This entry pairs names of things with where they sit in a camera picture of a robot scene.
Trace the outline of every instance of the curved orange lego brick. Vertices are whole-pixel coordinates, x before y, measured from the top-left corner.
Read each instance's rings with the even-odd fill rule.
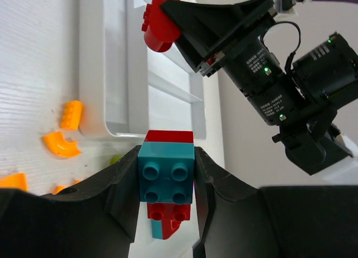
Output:
[[[77,148],[77,141],[67,142],[61,131],[43,136],[43,141],[51,153],[62,158],[71,158],[82,153]]]
[[[0,188],[17,188],[22,191],[28,191],[26,174],[17,173],[0,179]]]
[[[67,102],[60,124],[61,129],[66,131],[78,130],[82,109],[83,104],[78,100]]]

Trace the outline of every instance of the white surface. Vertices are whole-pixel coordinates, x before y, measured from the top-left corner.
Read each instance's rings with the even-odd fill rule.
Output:
[[[340,135],[338,140],[353,153],[353,157],[335,163],[325,170],[315,174],[335,185],[357,185],[358,184],[358,146],[347,136]]]
[[[236,3],[245,0],[197,0],[207,3]],[[307,3],[296,6],[298,17],[292,20],[302,30],[302,45],[298,57],[325,41],[335,31],[340,32],[355,51],[358,52],[356,27],[358,6],[340,3]],[[268,34],[266,44],[281,65],[297,42],[296,29],[282,26]],[[284,146],[274,144],[271,137],[277,127],[267,126],[258,113],[240,93],[224,72],[219,72],[220,99],[224,130],[224,151],[226,169],[239,179],[255,187],[264,185],[307,185],[327,184],[310,177],[292,164],[286,157]],[[338,112],[335,124],[353,141],[358,142],[358,101]]]
[[[59,129],[63,105],[78,98],[78,7],[79,0],[0,0],[0,177],[25,172],[30,191],[39,195],[93,175],[114,154],[139,143],[91,141],[77,132],[65,133],[79,140],[83,154],[60,160],[41,142],[42,135]],[[204,99],[207,137],[195,144],[224,166],[217,77],[204,81]],[[149,255],[168,250],[159,258],[176,258],[172,249],[183,253],[195,227],[187,223],[176,239],[155,242],[149,249],[150,224],[144,210],[140,209],[137,251],[142,248]]]
[[[140,31],[146,1],[79,0],[80,129],[92,138],[193,130],[205,139],[204,97],[194,95],[202,77],[191,84],[183,57],[167,57],[179,54],[175,46],[165,55],[147,48]]]
[[[180,258],[192,258],[192,248],[188,248],[184,253],[182,253]]]

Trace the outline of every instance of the table surface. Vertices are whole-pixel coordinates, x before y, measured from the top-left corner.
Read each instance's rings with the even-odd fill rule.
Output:
[[[83,153],[61,160],[41,141],[44,134],[59,130],[64,104],[78,95],[78,2],[0,0],[0,178],[24,172],[29,191],[38,195],[93,175],[105,168],[113,155],[141,143],[95,141],[80,132],[64,132],[66,138],[78,140]],[[224,166],[217,77],[204,81],[204,92],[208,135],[195,144]],[[145,204],[141,205],[130,257],[142,257],[140,253],[151,257],[152,248],[161,248],[163,257],[178,257],[197,238],[194,214],[171,243],[153,240],[145,211]],[[173,250],[173,242],[182,248]]]

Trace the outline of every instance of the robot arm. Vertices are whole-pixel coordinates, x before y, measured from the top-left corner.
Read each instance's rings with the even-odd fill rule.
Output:
[[[273,141],[285,145],[288,159],[313,175],[353,157],[332,122],[338,109],[358,98],[358,55],[334,33],[293,63],[298,45],[283,71],[263,37],[274,25],[293,23],[276,22],[273,4],[153,0],[144,14],[144,40],[158,52],[175,43],[203,76],[224,69],[266,124],[279,126]]]

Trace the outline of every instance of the lego brick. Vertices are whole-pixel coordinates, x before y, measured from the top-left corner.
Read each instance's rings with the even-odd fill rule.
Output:
[[[180,228],[180,222],[173,220],[162,220],[163,239],[167,240]]]
[[[152,222],[152,237],[158,240],[163,239],[163,229],[162,229],[162,222],[150,220]]]
[[[77,148],[77,141],[68,142],[62,131],[43,136],[43,141],[51,153],[62,158],[72,158],[82,153]]]
[[[162,220],[152,222],[152,237],[158,240],[167,240],[180,228],[180,222]]]
[[[78,100],[67,102],[62,116],[61,129],[66,131],[78,130],[83,104]]]
[[[0,188],[17,188],[28,191],[25,173],[17,173],[0,179]]]
[[[164,219],[177,222],[190,221],[190,208],[190,204],[147,203],[148,218],[155,221]]]
[[[144,141],[194,143],[194,133],[193,131],[150,130]]]
[[[194,144],[144,142],[138,154],[140,201],[192,203]]]

